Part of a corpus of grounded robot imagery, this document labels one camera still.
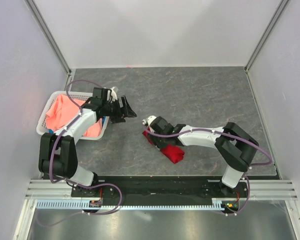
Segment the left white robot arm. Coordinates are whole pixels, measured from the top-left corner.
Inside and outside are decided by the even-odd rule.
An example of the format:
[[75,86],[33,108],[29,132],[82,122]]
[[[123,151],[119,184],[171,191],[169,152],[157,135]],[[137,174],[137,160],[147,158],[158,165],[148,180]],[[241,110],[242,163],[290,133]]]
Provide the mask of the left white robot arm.
[[70,95],[67,98],[75,106],[75,115],[56,131],[41,136],[38,169],[49,176],[51,183],[65,181],[74,191],[94,197],[100,191],[98,175],[80,166],[76,144],[89,128],[101,124],[104,117],[117,124],[137,114],[127,98],[118,97],[114,88],[95,87],[83,103],[77,103]]

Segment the red cloth napkin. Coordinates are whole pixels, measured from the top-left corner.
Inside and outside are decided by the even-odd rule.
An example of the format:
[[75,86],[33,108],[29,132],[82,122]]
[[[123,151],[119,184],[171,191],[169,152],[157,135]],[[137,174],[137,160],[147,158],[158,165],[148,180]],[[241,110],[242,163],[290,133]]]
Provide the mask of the red cloth napkin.
[[143,131],[142,134],[151,145],[165,155],[173,164],[183,160],[185,152],[178,146],[164,143],[158,137],[155,137],[146,131]]

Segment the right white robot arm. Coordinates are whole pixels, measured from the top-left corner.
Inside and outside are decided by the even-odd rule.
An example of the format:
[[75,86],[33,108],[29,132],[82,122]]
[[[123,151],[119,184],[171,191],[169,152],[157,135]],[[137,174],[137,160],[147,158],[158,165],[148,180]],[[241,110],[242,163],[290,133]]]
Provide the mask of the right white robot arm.
[[219,183],[225,197],[237,191],[237,185],[250,167],[259,143],[233,122],[217,128],[197,128],[186,124],[173,126],[161,116],[151,115],[143,121],[142,134],[172,163],[183,160],[181,147],[199,146],[217,150],[227,163]]

